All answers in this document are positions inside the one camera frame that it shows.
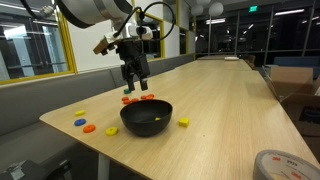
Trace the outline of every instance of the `ceiling light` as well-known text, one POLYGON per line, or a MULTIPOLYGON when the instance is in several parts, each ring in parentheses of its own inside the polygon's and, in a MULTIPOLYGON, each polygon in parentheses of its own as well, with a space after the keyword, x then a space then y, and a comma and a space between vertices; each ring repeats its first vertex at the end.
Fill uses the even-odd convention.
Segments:
POLYGON ((53 22, 44 22, 44 21, 33 21, 34 23, 38 23, 38 24, 48 24, 48 25, 55 25, 57 26, 57 23, 53 23, 53 22))
POLYGON ((218 23, 224 23, 224 22, 226 22, 225 18, 206 21, 207 24, 218 24, 218 23))
MULTIPOLYGON (((14 6, 14 5, 10 5, 10 4, 0 3, 0 6, 9 7, 9 8, 14 8, 14 9, 20 9, 20 10, 25 10, 25 11, 26 11, 26 8, 24 8, 24 7, 14 6)), ((31 11, 36 12, 36 13, 39 13, 39 12, 40 12, 39 10, 35 10, 35 9, 31 9, 31 11)))
POLYGON ((13 28, 18 27, 18 26, 13 26, 13 25, 6 25, 6 24, 0 24, 0 26, 3 26, 3 27, 13 27, 13 28))
POLYGON ((297 9, 292 11, 283 11, 283 12, 277 12, 275 16, 281 16, 281 15, 287 15, 287 14, 295 14, 295 13, 302 13, 304 12, 304 9, 297 9))

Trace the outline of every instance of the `yellow bottle cap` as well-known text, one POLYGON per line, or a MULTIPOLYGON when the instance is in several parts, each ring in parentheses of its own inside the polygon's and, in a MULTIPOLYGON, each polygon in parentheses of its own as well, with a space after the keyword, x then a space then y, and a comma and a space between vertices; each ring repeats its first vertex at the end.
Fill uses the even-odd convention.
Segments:
POLYGON ((116 135, 118 133, 118 128, 116 128, 116 127, 111 127, 111 128, 108 128, 107 130, 106 130, 106 134, 108 135, 108 136, 114 136, 114 135, 116 135))

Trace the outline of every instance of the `wooden table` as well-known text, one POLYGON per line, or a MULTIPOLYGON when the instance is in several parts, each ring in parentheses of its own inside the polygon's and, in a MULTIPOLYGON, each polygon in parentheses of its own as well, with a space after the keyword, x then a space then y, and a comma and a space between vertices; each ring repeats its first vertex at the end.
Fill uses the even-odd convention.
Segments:
POLYGON ((258 152, 276 149, 319 167, 302 137, 256 71, 208 68, 193 62, 150 78, 149 90, 173 105, 168 127, 159 135, 140 138, 123 125, 123 89, 118 88, 44 114, 40 119, 112 160, 150 179, 252 179, 258 152), (74 112, 84 109, 96 130, 75 127, 74 112), (178 126, 189 118, 188 128, 178 126), (111 126, 116 136, 106 136, 111 126))
POLYGON ((193 63, 180 66, 177 69, 222 69, 222 70, 239 70, 252 71, 251 67, 244 61, 225 61, 225 60, 198 60, 193 63))

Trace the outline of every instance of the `window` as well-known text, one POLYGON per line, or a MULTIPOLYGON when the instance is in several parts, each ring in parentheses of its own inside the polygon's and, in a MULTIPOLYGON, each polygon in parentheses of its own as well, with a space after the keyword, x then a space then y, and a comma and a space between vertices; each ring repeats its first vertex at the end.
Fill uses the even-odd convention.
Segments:
POLYGON ((180 54, 187 54, 187 32, 180 28, 180 54))
POLYGON ((269 50, 302 50, 308 29, 310 7, 294 9, 276 8, 270 35, 269 50), (299 13, 279 14, 291 10, 299 10, 299 13))
POLYGON ((211 23, 211 46, 210 53, 234 52, 237 31, 237 16, 212 18, 207 20, 211 23))
POLYGON ((209 26, 206 20, 197 20, 195 41, 197 57, 208 55, 209 26))
POLYGON ((55 17, 34 20, 20 10, 0 13, 0 80, 69 71, 55 17))
POLYGON ((189 31, 194 31, 194 28, 195 28, 195 22, 194 22, 194 19, 190 13, 190 17, 189 17, 189 31))
MULTIPOLYGON (((146 16, 143 19, 143 26, 148 26, 152 30, 153 39, 159 39, 161 37, 161 21, 146 16)), ((144 53, 147 55, 147 59, 154 59, 161 57, 161 43, 160 41, 143 41, 144 53)))
POLYGON ((237 52, 264 52, 266 51, 271 7, 261 7, 267 12, 248 13, 247 10, 240 14, 237 52))
MULTIPOLYGON (((176 0, 163 0, 163 2, 167 3, 170 5, 170 7, 172 8, 173 10, 173 13, 176 17, 176 21, 178 20, 178 17, 177 17, 177 4, 176 4, 176 0)), ((171 14, 171 11, 170 9, 167 7, 167 6, 163 6, 163 19, 165 21, 168 21, 168 22, 172 22, 172 14, 171 14)))
POLYGON ((315 9, 311 23, 307 49, 320 49, 320 7, 315 9))

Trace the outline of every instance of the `cardboard box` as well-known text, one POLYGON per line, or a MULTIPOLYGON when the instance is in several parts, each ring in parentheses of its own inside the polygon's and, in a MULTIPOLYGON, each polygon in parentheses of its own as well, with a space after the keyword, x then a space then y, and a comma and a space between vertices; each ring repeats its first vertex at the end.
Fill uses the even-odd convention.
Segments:
POLYGON ((312 68, 269 67, 267 83, 320 162, 320 76, 312 68))

